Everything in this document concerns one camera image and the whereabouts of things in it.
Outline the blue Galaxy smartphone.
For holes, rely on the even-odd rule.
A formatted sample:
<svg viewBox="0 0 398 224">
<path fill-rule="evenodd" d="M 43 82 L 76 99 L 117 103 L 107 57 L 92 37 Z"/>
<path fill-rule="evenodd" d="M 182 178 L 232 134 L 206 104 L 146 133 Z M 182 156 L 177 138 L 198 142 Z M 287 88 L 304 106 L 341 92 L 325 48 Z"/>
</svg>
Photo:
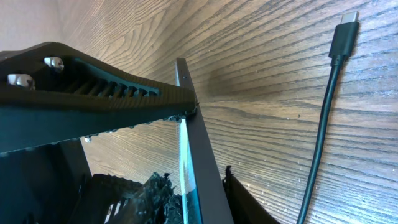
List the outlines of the blue Galaxy smartphone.
<svg viewBox="0 0 398 224">
<path fill-rule="evenodd" d="M 187 61 L 175 60 L 178 153 L 184 223 L 228 224 L 233 217 Z"/>
</svg>

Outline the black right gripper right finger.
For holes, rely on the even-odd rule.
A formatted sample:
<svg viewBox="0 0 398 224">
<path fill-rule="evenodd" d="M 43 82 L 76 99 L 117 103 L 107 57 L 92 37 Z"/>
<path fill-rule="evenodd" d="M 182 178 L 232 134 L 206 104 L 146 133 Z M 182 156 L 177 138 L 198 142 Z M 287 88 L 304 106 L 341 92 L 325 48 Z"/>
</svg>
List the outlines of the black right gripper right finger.
<svg viewBox="0 0 398 224">
<path fill-rule="evenodd" d="M 279 224 L 226 166 L 223 187 L 235 224 Z"/>
</svg>

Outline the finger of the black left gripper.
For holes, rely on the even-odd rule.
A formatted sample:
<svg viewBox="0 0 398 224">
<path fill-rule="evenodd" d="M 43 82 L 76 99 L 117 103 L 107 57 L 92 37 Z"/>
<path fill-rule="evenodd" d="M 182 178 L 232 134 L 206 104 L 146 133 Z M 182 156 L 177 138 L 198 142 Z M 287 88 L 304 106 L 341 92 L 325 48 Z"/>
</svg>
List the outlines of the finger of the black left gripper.
<svg viewBox="0 0 398 224">
<path fill-rule="evenodd" d="M 168 173 L 145 183 L 95 174 L 85 185 L 69 223 L 183 223 L 182 197 Z"/>
</svg>

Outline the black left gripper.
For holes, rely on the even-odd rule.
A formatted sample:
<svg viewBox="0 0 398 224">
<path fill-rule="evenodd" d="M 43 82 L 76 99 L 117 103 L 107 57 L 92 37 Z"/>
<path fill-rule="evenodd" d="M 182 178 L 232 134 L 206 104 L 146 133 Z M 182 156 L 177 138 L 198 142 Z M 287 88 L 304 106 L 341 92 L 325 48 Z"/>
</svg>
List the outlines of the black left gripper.
<svg viewBox="0 0 398 224">
<path fill-rule="evenodd" d="M 91 179 L 81 141 L 1 157 L 1 223 L 68 223 Z"/>
</svg>

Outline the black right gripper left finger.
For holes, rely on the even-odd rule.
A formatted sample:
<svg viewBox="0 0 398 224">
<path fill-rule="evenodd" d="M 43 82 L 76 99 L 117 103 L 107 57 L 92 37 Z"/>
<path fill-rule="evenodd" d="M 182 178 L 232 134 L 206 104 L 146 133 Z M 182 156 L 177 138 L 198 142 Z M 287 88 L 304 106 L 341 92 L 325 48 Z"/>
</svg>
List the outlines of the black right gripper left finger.
<svg viewBox="0 0 398 224">
<path fill-rule="evenodd" d="M 192 90 L 137 77 L 59 42 L 1 52 L 1 152 L 195 112 Z"/>
</svg>

